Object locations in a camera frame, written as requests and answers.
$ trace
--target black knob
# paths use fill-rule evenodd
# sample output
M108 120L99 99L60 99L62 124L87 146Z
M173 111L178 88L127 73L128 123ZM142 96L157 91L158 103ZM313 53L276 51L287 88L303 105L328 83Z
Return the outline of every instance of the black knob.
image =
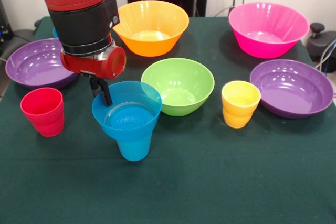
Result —
M325 29L325 27L321 23L312 23L310 25L310 29L312 30L313 33L318 34L322 32Z

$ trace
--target pink bowl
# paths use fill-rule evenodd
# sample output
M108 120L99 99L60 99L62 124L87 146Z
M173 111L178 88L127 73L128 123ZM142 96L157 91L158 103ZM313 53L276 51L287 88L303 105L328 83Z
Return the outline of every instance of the pink bowl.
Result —
M267 2L234 8L229 23L241 49L263 59L282 56L309 32L309 22L301 13Z

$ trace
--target purple bowl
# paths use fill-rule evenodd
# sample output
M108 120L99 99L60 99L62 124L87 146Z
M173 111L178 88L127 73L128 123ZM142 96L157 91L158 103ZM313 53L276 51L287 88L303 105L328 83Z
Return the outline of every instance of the purple bowl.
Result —
M77 74L65 69L60 60L62 45L58 39L42 39L17 49L6 63L6 73L15 82L30 88L61 89Z
M269 60L256 66L250 82L261 92L261 104L285 118L305 118L325 110L333 100L330 81L310 65Z

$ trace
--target table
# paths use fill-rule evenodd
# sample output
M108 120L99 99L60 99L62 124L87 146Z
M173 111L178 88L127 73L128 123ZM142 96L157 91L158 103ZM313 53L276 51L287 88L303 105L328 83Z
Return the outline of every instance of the table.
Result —
M35 39L51 37L51 29L43 19ZM132 163L94 120L87 78L62 90L66 125L53 138L25 119L19 103L28 90L11 83L0 103L0 223L336 222L334 105L300 120L260 105L245 128L231 129L221 88L249 80L261 60L240 50L227 18L191 18L158 58L136 56L113 36L128 56L116 81L140 80L151 63L184 57L212 71L212 95L190 115L161 113L148 157ZM302 43L282 58L311 63Z

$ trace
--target red cup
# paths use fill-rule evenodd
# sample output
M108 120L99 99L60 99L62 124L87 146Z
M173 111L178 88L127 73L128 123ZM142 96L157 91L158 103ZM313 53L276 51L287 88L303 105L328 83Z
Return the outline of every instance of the red cup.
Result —
M22 98L20 106L24 115L42 136L56 136L63 130L63 96L57 89L35 89Z

